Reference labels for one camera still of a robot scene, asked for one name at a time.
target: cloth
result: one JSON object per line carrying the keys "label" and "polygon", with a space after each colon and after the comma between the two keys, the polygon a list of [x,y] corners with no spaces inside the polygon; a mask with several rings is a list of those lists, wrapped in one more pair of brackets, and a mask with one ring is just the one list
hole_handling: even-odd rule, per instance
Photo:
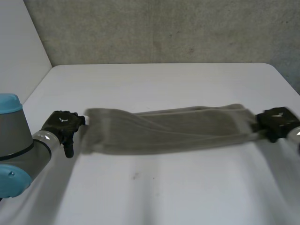
{"label": "cloth", "polygon": [[159,154],[200,150],[258,138],[255,116],[240,104],[189,107],[142,113],[88,109],[81,130],[83,152]]}

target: white table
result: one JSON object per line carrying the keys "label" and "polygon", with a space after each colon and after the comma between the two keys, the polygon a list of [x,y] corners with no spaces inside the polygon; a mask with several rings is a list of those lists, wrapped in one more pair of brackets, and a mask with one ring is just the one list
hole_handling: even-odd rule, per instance
{"label": "white table", "polygon": [[[267,64],[71,65],[53,68],[24,104],[31,131],[54,110],[133,113],[242,103],[253,113],[300,97]],[[299,221],[300,157],[266,141],[153,156],[61,150],[1,225],[287,225]]]}

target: metal cylinder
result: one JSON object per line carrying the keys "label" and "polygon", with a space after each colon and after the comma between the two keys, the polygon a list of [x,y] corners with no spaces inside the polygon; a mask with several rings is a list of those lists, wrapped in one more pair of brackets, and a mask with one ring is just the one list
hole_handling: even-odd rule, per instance
{"label": "metal cylinder", "polygon": [[0,158],[18,153],[32,144],[23,109],[0,114]]}

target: towel fold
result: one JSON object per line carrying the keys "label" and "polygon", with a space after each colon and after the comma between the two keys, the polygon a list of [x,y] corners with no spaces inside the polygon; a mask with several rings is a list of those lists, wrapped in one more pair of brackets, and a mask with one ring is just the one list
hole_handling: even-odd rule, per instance
{"label": "towel fold", "polygon": [[243,143],[258,138],[255,116],[240,104],[130,113],[88,109],[83,152],[144,155]]}

